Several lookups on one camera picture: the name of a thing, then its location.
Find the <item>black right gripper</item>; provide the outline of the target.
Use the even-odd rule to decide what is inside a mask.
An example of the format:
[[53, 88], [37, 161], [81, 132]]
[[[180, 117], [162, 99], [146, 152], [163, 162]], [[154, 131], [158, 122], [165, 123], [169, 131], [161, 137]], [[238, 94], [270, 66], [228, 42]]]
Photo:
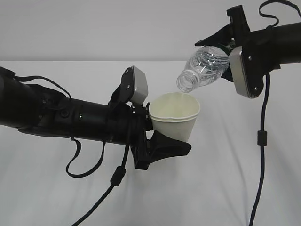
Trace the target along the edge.
[[[194, 45], [196, 47], [213, 46], [216, 44], [227, 45], [234, 38], [237, 47], [242, 46], [244, 51], [250, 50], [252, 47], [250, 40], [251, 31], [244, 14], [243, 6], [238, 5], [229, 8], [227, 16], [230, 18], [231, 24], [224, 26], [215, 34], [196, 42]], [[230, 68], [226, 69], [221, 78], [234, 82]]]

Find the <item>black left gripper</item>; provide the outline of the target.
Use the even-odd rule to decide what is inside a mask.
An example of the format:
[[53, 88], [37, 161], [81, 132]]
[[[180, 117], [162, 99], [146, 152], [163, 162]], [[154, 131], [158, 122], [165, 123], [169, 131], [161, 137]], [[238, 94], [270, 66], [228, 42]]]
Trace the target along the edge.
[[162, 159], [186, 156], [191, 150], [189, 143], [158, 131], [154, 131], [150, 140], [147, 139], [146, 132], [153, 130], [149, 107], [150, 103], [146, 106], [109, 103], [107, 131], [110, 142], [129, 145], [137, 170], [146, 170], [151, 163]]

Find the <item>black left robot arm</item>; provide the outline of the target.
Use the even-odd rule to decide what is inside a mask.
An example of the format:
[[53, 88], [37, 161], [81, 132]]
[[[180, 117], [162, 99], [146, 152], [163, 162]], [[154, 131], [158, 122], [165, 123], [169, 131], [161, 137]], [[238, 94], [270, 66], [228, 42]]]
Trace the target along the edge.
[[33, 84], [34, 76], [18, 77], [0, 70], [0, 123], [43, 137], [77, 137], [131, 148], [134, 166], [146, 170], [153, 162], [185, 156], [190, 144], [165, 136], [152, 125], [143, 105], [148, 86], [135, 66], [125, 70], [107, 105], [74, 99], [57, 90]]

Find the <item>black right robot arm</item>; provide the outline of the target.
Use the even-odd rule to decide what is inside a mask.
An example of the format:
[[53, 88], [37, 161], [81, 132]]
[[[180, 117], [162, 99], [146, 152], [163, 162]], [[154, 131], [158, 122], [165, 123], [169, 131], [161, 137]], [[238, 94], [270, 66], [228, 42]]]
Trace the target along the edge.
[[262, 78], [281, 64], [301, 61], [301, 24], [250, 31], [242, 5], [227, 10], [230, 23], [215, 34], [195, 43], [195, 46], [213, 46], [225, 51], [230, 67], [222, 78], [250, 91], [259, 91]]

